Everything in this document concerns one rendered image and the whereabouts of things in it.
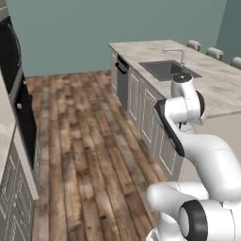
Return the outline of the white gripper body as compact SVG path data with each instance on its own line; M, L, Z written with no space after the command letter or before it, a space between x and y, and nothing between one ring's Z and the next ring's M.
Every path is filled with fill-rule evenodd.
M180 122L178 124L179 131L186 134L196 134L195 126L190 122Z

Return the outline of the grey panelled cupboard door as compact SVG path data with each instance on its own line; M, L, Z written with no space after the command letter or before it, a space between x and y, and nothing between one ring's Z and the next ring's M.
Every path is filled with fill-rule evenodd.
M139 80L132 73L130 76L130 100L129 100L129 111L133 119L137 120L138 112L138 97L139 97Z
M143 135L152 142L153 135L153 106L155 104L154 96L145 89L144 91L144 104L143 104L143 117L141 131Z
M158 151L158 157L160 163L165 167L169 174L173 172L175 150L169 141L169 137L163 128L159 128L160 134L160 146Z

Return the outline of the grey sink basin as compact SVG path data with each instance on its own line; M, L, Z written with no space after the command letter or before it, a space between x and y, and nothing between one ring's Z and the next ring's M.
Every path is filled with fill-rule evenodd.
M151 75L153 75L159 82L170 81L177 73L189 73L194 78L200 75L186 66L182 66L175 60L153 61L153 62L140 62L140 65Z

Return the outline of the silver tap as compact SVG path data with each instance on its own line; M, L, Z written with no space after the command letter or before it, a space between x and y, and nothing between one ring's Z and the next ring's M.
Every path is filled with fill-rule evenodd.
M183 67L185 65L185 52L183 49L180 48L164 48L163 52L180 52L181 53L181 60L180 60L180 66Z

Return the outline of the dark grey dishwasher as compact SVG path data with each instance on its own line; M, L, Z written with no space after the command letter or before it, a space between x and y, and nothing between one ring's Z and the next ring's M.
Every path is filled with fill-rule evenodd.
M120 67L123 70L127 70L127 74L122 74L118 69L118 97L120 103L122 104L124 109L127 109L127 101L128 101L128 73L129 73L129 64L121 57L118 56L118 60L116 63L120 63Z

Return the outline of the narrow grey cupboard door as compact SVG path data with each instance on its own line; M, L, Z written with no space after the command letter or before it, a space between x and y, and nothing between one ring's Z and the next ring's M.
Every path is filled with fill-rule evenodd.
M117 62L117 53L111 50L111 85L113 92L117 93L117 69L116 69L116 62Z

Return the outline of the grey cupboard run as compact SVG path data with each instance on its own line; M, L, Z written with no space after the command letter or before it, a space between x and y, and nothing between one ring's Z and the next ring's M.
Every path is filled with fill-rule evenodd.
M17 124L0 135L0 241L31 241L34 201L40 194L40 146L27 157Z

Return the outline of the black wall microwave oven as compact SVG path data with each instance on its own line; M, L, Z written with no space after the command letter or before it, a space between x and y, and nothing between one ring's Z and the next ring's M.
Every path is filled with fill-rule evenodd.
M8 16L0 22L0 70L7 92L11 92L17 72L22 65L19 40Z

